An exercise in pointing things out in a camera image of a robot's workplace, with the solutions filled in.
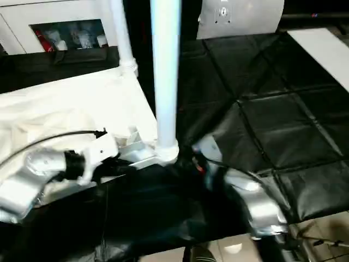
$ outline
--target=vertical pole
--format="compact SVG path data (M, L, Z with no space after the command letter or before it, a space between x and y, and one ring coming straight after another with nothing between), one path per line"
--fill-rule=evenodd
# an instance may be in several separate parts
M181 0L151 0L157 152L163 160L177 158L177 82Z
M131 69L138 75L138 66L132 54L123 2L122 0L110 1L120 55L120 66Z

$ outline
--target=cable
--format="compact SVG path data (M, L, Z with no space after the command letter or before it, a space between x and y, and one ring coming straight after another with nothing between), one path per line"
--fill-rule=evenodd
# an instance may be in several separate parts
M41 144L45 141L48 141L48 140L52 140L52 139L55 139L55 138L61 138L63 136L70 136L70 135L84 135L84 134L94 134L96 136L100 136L102 134L106 134L106 131L92 131L92 130L80 130L80 131L73 131L73 132L67 132L67 133L62 133L62 134L58 134L58 135L53 135L53 136L49 136L49 137L46 137L46 138L43 138L43 139L40 139L40 140L37 140L35 142L32 142L31 144L13 152L8 158L6 158L4 161L2 161L0 163L0 169L6 165L10 160L12 160L14 157L16 157L18 154L24 152L25 150L35 146L35 145L38 145L38 144Z
M231 167L231 166L229 166L229 165L227 165L227 164L225 164L225 163L223 163L223 162L209 159L209 158L205 157L204 155L203 155L203 157L204 157L207 161L212 162L213 164L223 166L224 168L233 168L233 167ZM258 177L257 175L255 175L255 174L253 174L253 173L251 173L251 172L246 172L246 171L237 169L237 168L234 168L234 169L235 169L235 170L238 170L238 171L240 171L240 172L242 172L242 173L244 173L244 174L246 174L247 176L249 176L249 177L250 177L251 179L253 179L254 181L256 181L256 182L262 184L264 187L266 187L265 183L264 183L264 182L261 180L261 178Z
M206 161L212 162L212 163L214 163L214 164L216 164L216 165L222 166L222 167L224 167L224 168L232 168L231 166L229 166L229 165L227 165L227 164L225 164L225 163L223 163L223 162L215 161L215 160L209 159L209 158L205 157L204 155L203 155L203 157L206 159ZM246 172L246 171L243 171L243 170L240 170L240 169L237 169L237 168L233 168L233 169L238 170L238 171L240 171L240 172L246 174L246 175L249 176L252 180L254 180L255 182L259 183L259 184L262 186L262 188L265 190L265 192L267 193L267 195L268 195L270 198L272 198L272 199L280 206L280 208L281 208L282 210L287 210L287 208L284 206L284 204L282 204L282 203L278 200L278 198L275 196L275 194L273 193L273 191L271 190L271 188L268 187L268 186L264 183L264 181L261 180L260 177L258 177L257 175L255 175L255 174L253 174L253 173L251 173L251 172Z

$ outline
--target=wrinkled black sheet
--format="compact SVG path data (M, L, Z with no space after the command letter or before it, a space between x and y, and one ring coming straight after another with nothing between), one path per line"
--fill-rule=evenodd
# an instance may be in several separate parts
M85 51L79 54L87 59ZM94 60L85 63L48 54L2 59L1 90L116 65L112 49L92 52ZM154 109L152 63L137 59ZM181 47L181 148L213 134L224 162L259 174L290 222L349 209L348 101L349 94L287 34ZM2 224L2 254L7 261L116 261L245 233L234 203L200 182L178 166L118 178L34 211L22 228Z

